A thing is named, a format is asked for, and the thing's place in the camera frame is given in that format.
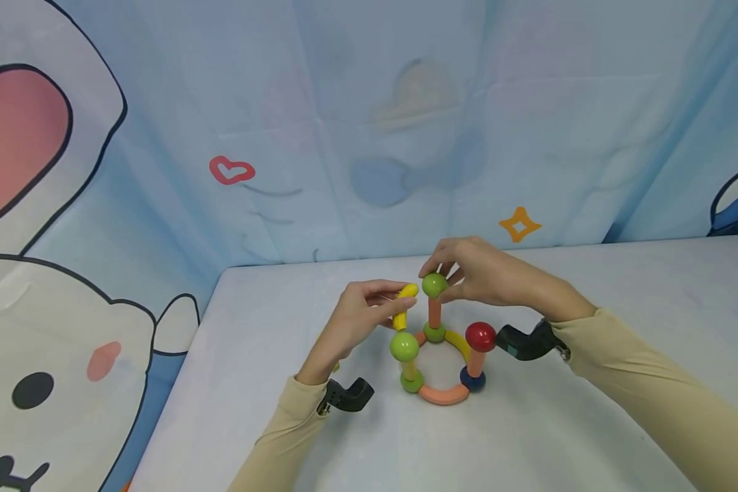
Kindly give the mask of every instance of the dark blue ball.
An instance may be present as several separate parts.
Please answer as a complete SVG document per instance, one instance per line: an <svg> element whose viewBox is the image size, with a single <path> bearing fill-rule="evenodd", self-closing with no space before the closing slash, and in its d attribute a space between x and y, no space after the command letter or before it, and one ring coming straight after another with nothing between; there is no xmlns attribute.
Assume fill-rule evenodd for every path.
<svg viewBox="0 0 738 492"><path fill-rule="evenodd" d="M479 377L471 378L467 373L466 366L463 367L461 371L459 371L459 382L461 382L464 387L467 388L468 392L479 392L484 387L484 385L487 384L487 376L485 376L484 372L482 371Z"/></svg>

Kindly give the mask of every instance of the beige sleeve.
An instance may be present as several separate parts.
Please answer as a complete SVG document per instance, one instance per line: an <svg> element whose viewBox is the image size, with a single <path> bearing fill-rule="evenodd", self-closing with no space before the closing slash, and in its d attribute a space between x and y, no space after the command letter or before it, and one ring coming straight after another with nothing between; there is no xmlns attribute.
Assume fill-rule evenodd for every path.
<svg viewBox="0 0 738 492"><path fill-rule="evenodd" d="M293 377L287 379L269 425L228 492L292 491L303 460L327 418L316 412L325 392L326 383L303 385Z"/></svg>
<svg viewBox="0 0 738 492"><path fill-rule="evenodd" d="M738 410L611 312L552 323L571 370L614 400L701 492L738 492Z"/></svg>

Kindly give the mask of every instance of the green ball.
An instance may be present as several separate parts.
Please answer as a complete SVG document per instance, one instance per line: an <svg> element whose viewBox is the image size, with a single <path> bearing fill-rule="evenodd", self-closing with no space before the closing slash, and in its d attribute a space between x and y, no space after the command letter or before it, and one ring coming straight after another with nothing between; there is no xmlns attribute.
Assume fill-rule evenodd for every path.
<svg viewBox="0 0 738 492"><path fill-rule="evenodd" d="M430 273L421 281L423 293L431 299L437 299L443 290L448 289L448 281L439 273Z"/></svg>
<svg viewBox="0 0 738 492"><path fill-rule="evenodd" d="M418 351L418 341L406 331L401 331L391 338L391 355L399 362L415 361Z"/></svg>
<svg viewBox="0 0 738 492"><path fill-rule="evenodd" d="M415 379L412 381L407 381L405 375L401 374L399 376L399 382L402 383L402 387L407 393L418 393L424 384L423 374L420 371L416 371Z"/></svg>
<svg viewBox="0 0 738 492"><path fill-rule="evenodd" d="M423 333L426 336L426 341L430 343L440 343L446 339L446 327L443 325L440 325L437 330L432 330L429 323L424 323Z"/></svg>

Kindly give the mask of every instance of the pink ear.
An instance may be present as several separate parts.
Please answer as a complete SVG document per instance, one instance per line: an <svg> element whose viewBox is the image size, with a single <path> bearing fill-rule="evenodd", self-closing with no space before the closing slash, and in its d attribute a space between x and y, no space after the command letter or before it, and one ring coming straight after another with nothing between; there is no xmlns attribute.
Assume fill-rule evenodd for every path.
<svg viewBox="0 0 738 492"><path fill-rule="evenodd" d="M65 96L43 74L0 68L0 216L54 165L70 123Z"/></svg>

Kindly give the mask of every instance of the black wrist strap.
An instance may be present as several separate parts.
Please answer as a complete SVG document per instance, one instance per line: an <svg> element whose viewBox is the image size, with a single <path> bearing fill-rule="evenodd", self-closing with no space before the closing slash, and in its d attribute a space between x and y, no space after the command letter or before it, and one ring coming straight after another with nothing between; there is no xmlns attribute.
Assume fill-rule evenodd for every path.
<svg viewBox="0 0 738 492"><path fill-rule="evenodd" d="M342 411L361 411L369 403L372 395L374 388L364 378L355 379L348 389L329 379L321 405L331 405Z"/></svg>
<svg viewBox="0 0 738 492"><path fill-rule="evenodd" d="M519 361L533 361L544 357L552 349L559 352L564 361L571 358L570 349L555 336L552 325L546 320L541 320L530 335L525 335L512 325L506 325L497 333L495 345Z"/></svg>

